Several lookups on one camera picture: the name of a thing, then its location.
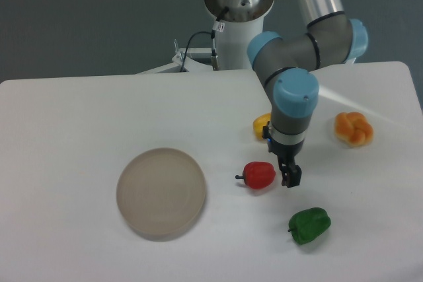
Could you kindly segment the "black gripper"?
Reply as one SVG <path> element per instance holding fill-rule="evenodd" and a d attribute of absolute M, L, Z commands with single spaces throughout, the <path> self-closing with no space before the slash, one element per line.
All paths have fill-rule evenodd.
<path fill-rule="evenodd" d="M 271 122 L 262 128 L 262 138 L 267 141 L 268 151 L 274 153 L 280 162 L 282 186 L 292 188 L 300 185 L 301 168 L 296 165 L 295 157 L 302 149 L 304 132 L 288 135 L 277 130 Z"/>

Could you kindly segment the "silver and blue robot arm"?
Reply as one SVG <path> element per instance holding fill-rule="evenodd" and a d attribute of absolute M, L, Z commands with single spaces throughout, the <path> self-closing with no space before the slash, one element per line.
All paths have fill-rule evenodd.
<path fill-rule="evenodd" d="M 351 63 L 367 50 L 363 23 L 346 16 L 340 0 L 299 0 L 306 33 L 291 40 L 263 29 L 274 0 L 204 0 L 214 22 L 210 31 L 214 70 L 251 67 L 270 103 L 262 128 L 268 150 L 278 159 L 282 185 L 298 186 L 295 163 L 311 116 L 319 84 L 314 70 Z"/>

